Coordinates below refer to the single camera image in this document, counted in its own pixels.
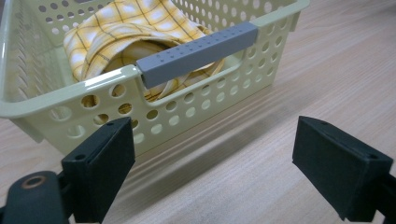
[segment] yellow cloth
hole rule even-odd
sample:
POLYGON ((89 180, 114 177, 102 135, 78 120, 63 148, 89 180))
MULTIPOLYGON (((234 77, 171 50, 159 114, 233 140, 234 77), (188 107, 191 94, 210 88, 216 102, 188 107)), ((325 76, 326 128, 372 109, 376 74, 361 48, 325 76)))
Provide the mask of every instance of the yellow cloth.
MULTIPOLYGON (((116 0, 66 33, 64 49, 75 80, 82 81, 207 34, 208 29, 190 21, 170 0, 116 0)), ((146 99, 190 86, 222 65, 220 60, 151 88, 146 99)))

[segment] table surface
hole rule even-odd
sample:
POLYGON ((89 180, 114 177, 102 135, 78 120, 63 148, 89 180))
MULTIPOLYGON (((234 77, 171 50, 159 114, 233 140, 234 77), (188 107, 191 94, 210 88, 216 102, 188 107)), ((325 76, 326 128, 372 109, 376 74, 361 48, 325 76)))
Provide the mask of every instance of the table surface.
MULTIPOLYGON (((105 223, 343 223, 291 163, 298 117, 396 159, 395 87, 396 2, 313 0, 275 83, 139 157, 105 223)), ((0 204, 20 177, 60 172, 62 157, 0 119, 0 204)))

